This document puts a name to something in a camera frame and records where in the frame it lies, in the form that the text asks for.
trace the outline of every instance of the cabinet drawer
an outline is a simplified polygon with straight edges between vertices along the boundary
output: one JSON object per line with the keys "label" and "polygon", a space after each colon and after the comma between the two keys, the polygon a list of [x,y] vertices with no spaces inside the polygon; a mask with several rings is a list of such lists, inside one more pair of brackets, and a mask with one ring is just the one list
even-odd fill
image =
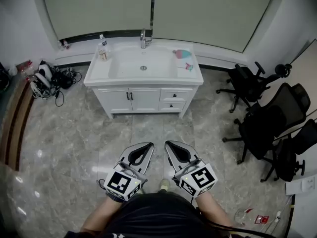
{"label": "cabinet drawer", "polygon": [[165,102],[186,102],[191,88],[162,88],[160,100]]}
{"label": "cabinet drawer", "polygon": [[158,105],[159,111],[166,111],[166,112],[181,112],[185,106],[186,102],[164,102],[160,101]]}

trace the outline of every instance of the wooden plank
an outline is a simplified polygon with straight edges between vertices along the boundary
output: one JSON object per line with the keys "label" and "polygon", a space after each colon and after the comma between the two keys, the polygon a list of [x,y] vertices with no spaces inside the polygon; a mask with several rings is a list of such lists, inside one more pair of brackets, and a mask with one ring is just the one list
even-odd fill
{"label": "wooden plank", "polygon": [[31,88],[28,88],[26,90],[26,93],[22,99],[21,106],[18,110],[18,116],[13,126],[8,165],[9,167],[11,167],[13,170],[16,170],[16,171],[19,170],[20,151],[21,151],[24,128],[25,128],[26,121],[28,119],[29,112],[34,100],[32,93],[33,92]]}
{"label": "wooden plank", "polygon": [[2,139],[1,139],[1,149],[0,149],[0,161],[8,164],[8,155],[9,155],[9,146],[11,141],[11,135],[14,124],[14,121],[17,117],[19,107],[22,103],[22,99],[24,94],[26,93],[26,89],[29,84],[26,80],[22,80],[19,82],[17,89],[13,92],[14,96],[12,97],[12,102],[10,104],[10,108],[7,111],[6,117],[4,118],[4,126],[2,131]]}

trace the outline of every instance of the forearm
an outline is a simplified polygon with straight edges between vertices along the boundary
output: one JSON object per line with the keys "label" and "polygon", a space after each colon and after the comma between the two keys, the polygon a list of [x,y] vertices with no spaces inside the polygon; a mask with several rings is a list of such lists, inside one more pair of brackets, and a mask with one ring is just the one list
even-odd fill
{"label": "forearm", "polygon": [[228,227],[233,226],[228,215],[209,192],[196,197],[196,202],[202,214],[210,221]]}
{"label": "forearm", "polygon": [[91,234],[103,231],[111,216],[119,210],[121,205],[122,203],[115,202],[107,196],[104,202],[89,215],[80,231]]}

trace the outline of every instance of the pile of electronics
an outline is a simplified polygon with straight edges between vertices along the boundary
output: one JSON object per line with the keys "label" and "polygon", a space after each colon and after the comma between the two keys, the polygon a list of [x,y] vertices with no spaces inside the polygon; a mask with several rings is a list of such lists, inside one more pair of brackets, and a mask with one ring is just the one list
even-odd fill
{"label": "pile of electronics", "polygon": [[[64,94],[60,89],[68,89],[82,78],[82,75],[71,67],[61,69],[45,61],[41,61],[38,69],[32,68],[32,62],[29,62],[21,73],[30,82],[34,98],[48,99],[53,96],[58,107],[64,104]],[[58,101],[58,104],[59,94],[62,94],[62,100]]]}

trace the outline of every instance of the office chair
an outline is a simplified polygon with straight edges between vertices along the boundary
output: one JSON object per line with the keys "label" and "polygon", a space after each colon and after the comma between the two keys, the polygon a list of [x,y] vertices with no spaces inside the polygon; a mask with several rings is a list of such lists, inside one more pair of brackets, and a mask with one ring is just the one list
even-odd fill
{"label": "office chair", "polygon": [[256,75],[249,70],[247,67],[240,67],[236,64],[235,69],[229,70],[228,74],[230,79],[227,83],[231,82],[235,90],[231,89],[217,89],[216,93],[227,92],[236,94],[233,108],[229,110],[230,113],[234,112],[239,99],[241,98],[244,103],[248,106],[247,110],[251,107],[249,102],[256,102],[261,98],[262,93],[269,89],[267,85],[281,77],[288,77],[292,66],[290,64],[279,64],[275,67],[275,74],[270,75],[268,78],[261,78],[260,74],[265,74],[264,69],[256,61],[256,66],[259,68]]}
{"label": "office chair", "polygon": [[300,84],[291,87],[283,83],[267,105],[256,104],[258,108],[254,111],[252,107],[252,114],[248,113],[243,123],[234,120],[239,125],[241,137],[224,137],[222,141],[244,141],[242,159],[237,164],[244,162],[248,149],[260,160],[272,149],[274,137],[306,120],[309,106],[308,94]]}
{"label": "office chair", "polygon": [[300,155],[304,153],[316,143],[317,124],[313,119],[309,119],[295,137],[292,138],[291,134],[288,134],[287,139],[281,139],[279,141],[278,145],[274,147],[272,151],[273,160],[263,158],[265,161],[271,163],[272,167],[266,178],[261,179],[261,182],[267,181],[274,169],[277,176],[274,178],[274,181],[279,178],[284,181],[292,181],[299,169],[302,169],[301,175],[304,175],[305,160],[303,160],[303,163],[300,165],[299,162],[296,161],[296,154]]}

